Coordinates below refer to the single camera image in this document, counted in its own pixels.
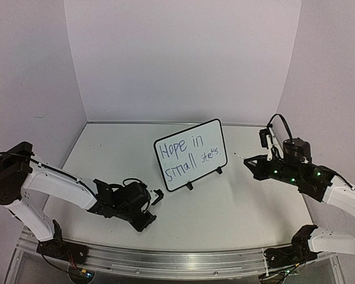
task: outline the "white wall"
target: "white wall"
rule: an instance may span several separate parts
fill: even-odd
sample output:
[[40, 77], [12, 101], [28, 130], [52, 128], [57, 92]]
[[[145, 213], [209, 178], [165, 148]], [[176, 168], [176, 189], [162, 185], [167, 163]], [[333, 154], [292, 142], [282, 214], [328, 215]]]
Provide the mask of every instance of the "white wall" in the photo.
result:
[[[278, 111], [295, 137], [311, 143], [315, 164], [355, 184], [355, 1], [303, 1]], [[310, 206], [318, 225], [355, 230], [349, 214], [315, 201]], [[355, 257], [340, 260], [346, 282], [354, 284]]]
[[[62, 0], [0, 0], [0, 151], [34, 144], [61, 166], [86, 117]], [[22, 224], [0, 206], [0, 283]]]
[[65, 0], [89, 121], [260, 124], [275, 113], [300, 0]]

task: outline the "whiteboard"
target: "whiteboard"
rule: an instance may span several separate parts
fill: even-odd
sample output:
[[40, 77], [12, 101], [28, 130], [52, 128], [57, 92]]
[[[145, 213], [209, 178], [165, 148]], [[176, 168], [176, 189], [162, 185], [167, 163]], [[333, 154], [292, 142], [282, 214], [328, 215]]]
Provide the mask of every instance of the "whiteboard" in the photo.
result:
[[154, 149], [168, 191], [190, 187], [193, 181], [227, 164], [218, 119], [158, 139]]

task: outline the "black cable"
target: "black cable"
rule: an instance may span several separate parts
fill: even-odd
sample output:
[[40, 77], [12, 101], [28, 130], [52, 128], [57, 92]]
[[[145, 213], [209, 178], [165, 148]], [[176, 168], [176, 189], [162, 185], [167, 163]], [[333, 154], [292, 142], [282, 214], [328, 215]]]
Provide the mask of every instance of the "black cable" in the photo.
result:
[[303, 263], [299, 263], [298, 265], [296, 265], [296, 267], [294, 267], [293, 269], [291, 269], [291, 270], [289, 270], [289, 272], [283, 277], [283, 278], [281, 278], [280, 279], [280, 281], [278, 281], [278, 283], [277, 284], [280, 284], [280, 283], [283, 283], [283, 281], [289, 276], [289, 275], [291, 275], [291, 273], [293, 272], [293, 271], [295, 271], [300, 265], [302, 265]]
[[344, 181], [344, 183], [349, 186], [350, 188], [353, 188], [353, 186], [351, 185], [351, 183], [349, 183], [344, 177], [342, 177], [339, 173], [335, 172], [335, 175], [338, 176], [341, 180]]
[[45, 256], [43, 255], [42, 248], [41, 248], [41, 243], [38, 242], [38, 244], [39, 244], [38, 247], [40, 248], [41, 257], [45, 260], [45, 262], [47, 262], [49, 265], [53, 266], [54, 268], [56, 268], [56, 269], [58, 269], [58, 270], [60, 270], [60, 271], [62, 271], [62, 272], [65, 272], [65, 273], [67, 273], [67, 274], [69, 274], [68, 271], [66, 271], [66, 270], [64, 270], [64, 269], [62, 269], [62, 268], [56, 266], [55, 264], [49, 262], [49, 261], [45, 258]]
[[101, 206], [103, 206], [103, 203], [101, 203], [101, 202], [98, 200], [96, 194], [92, 191], [92, 189], [89, 188], [85, 183], [83, 183], [83, 182], [82, 182], [81, 180], [79, 180], [78, 178], [74, 177], [73, 175], [70, 175], [69, 173], [66, 173], [66, 172], [63, 172], [63, 171], [61, 171], [61, 170], [59, 170], [59, 169], [56, 169], [56, 168], [54, 168], [54, 167], [51, 167], [51, 166], [49, 166], [49, 165], [47, 165], [47, 164], [40, 163], [39, 161], [36, 161], [36, 160], [34, 160], [34, 159], [30, 159], [30, 160], [31, 160], [33, 163], [41, 164], [41, 167], [44, 167], [45, 169], [52, 170], [52, 171], [54, 171], [54, 172], [56, 172], [56, 173], [59, 173], [59, 174], [61, 174], [61, 175], [65, 175], [65, 176], [67, 176], [67, 177], [73, 179], [76, 183], [82, 185], [90, 194], [92, 194], [93, 197], [94, 197], [94, 198], [96, 199], [96, 201], [98, 202], [98, 204], [100, 204]]
[[[296, 265], [291, 265], [291, 266], [285, 267], [283, 269], [274, 271], [273, 274], [268, 275], [268, 278], [272, 277], [272, 276], [276, 276], [276, 275], [278, 275], [278, 274], [280, 274], [280, 273], [282, 273], [284, 271], [287, 271], [288, 269], [291, 270], [294, 267], [296, 267]], [[264, 276], [260, 279], [260, 281], [266, 280], [266, 278], [267, 278], [267, 274], [264, 274]]]
[[143, 181], [142, 180], [140, 180], [140, 179], [136, 179], [135, 177], [128, 177], [127, 179], [124, 179], [123, 181], [122, 181], [122, 184], [124, 185], [124, 186], [127, 186], [127, 184], [125, 183], [125, 182], [128, 182], [129, 180], [135, 180], [136, 182], [139, 182], [139, 183], [143, 183]]
[[[64, 269], [62, 269], [62, 268], [56, 266], [55, 264], [49, 262], [49, 261], [45, 258], [45, 255], [44, 255], [43, 252], [42, 252], [41, 244], [40, 244], [40, 243], [39, 243], [39, 248], [40, 248], [41, 257], [44, 259], [45, 262], [47, 262], [49, 265], [53, 266], [54, 268], [56, 268], [56, 269], [58, 269], [58, 270], [60, 270], [60, 271], [62, 271], [62, 272], [64, 272], [64, 273], [67, 273], [68, 275], [70, 275], [70, 273], [69, 273], [67, 270], [64, 270]], [[89, 277], [87, 277], [87, 276], [76, 275], [76, 274], [74, 274], [74, 276], [80, 277], [80, 278], [84, 278], [84, 279], [89, 279]]]
[[279, 149], [277, 149], [276, 146], [272, 146], [271, 152], [272, 152], [272, 155], [274, 158], [276, 158], [278, 160], [282, 160], [282, 156], [280, 156]]
[[280, 119], [282, 120], [282, 122], [283, 122], [283, 124], [284, 124], [284, 127], [285, 127], [285, 130], [286, 130], [286, 132], [288, 133], [289, 141], [291, 142], [291, 144], [293, 144], [293, 137], [292, 137], [291, 130], [289, 129], [288, 123], [286, 122], [286, 120], [285, 120], [285, 118], [284, 118], [283, 115], [281, 115], [281, 114], [274, 114], [274, 115], [271, 117], [270, 121], [268, 122], [267, 127], [271, 127], [271, 126], [272, 126], [272, 125], [271, 125], [271, 122], [273, 121], [273, 119], [274, 119], [276, 116], [279, 116]]

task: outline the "white table surface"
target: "white table surface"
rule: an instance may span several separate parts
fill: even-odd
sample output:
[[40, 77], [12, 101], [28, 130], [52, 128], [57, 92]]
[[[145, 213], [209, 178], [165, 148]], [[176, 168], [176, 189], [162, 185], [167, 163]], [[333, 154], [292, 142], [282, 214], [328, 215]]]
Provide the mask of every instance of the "white table surface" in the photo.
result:
[[78, 176], [121, 183], [135, 177], [161, 188], [164, 199], [150, 212], [157, 216], [142, 233], [126, 221], [105, 219], [50, 197], [45, 213], [57, 220], [64, 238], [132, 249], [210, 251], [249, 249], [290, 243], [312, 224], [296, 187], [274, 180], [259, 182], [244, 157], [265, 154], [259, 127], [223, 126], [228, 164], [187, 188], [167, 192], [153, 149], [158, 138], [189, 128], [178, 124], [88, 124], [64, 169]]

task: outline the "black bracket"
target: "black bracket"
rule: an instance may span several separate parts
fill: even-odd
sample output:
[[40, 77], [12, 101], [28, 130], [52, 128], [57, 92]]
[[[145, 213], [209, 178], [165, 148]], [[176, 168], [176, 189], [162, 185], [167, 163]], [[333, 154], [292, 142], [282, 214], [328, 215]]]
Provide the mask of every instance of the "black bracket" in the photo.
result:
[[44, 256], [67, 262], [70, 262], [70, 257], [72, 257], [74, 263], [84, 264], [88, 255], [88, 247], [83, 244], [64, 241], [60, 225], [55, 220], [53, 220], [53, 223], [55, 230], [54, 237], [49, 241], [39, 242], [37, 252]]
[[0, 205], [9, 205], [17, 199], [21, 200], [22, 185], [33, 171], [29, 160], [33, 155], [32, 147], [29, 142], [21, 142], [8, 150], [8, 154], [0, 156]]
[[311, 234], [317, 228], [316, 225], [305, 225], [294, 235], [290, 246], [267, 249], [264, 256], [268, 267], [274, 269], [317, 259], [318, 253], [310, 251], [308, 244]]
[[192, 185], [192, 182], [188, 182], [186, 184], [187, 188], [191, 191], [193, 189], [193, 185]]
[[[117, 217], [128, 221], [138, 232], [142, 232], [150, 225], [156, 216], [148, 211], [143, 212], [142, 206], [151, 199], [142, 182], [131, 182], [113, 191], [114, 185], [107, 184], [101, 180], [93, 181], [97, 185], [98, 201], [87, 211], [105, 218]], [[164, 196], [161, 190], [154, 191], [158, 198], [154, 201], [157, 204]]]
[[154, 190], [154, 192], [155, 192], [156, 194], [158, 194], [158, 198], [155, 199], [155, 201], [151, 204], [152, 206], [156, 205], [156, 204], [157, 204], [159, 201], [161, 201], [161, 200], [163, 199], [163, 197], [164, 197], [164, 193], [163, 193], [163, 191], [161, 191], [160, 189], [156, 189], [156, 190]]
[[219, 175], [222, 174], [222, 168], [218, 167], [217, 170], [215, 170]]

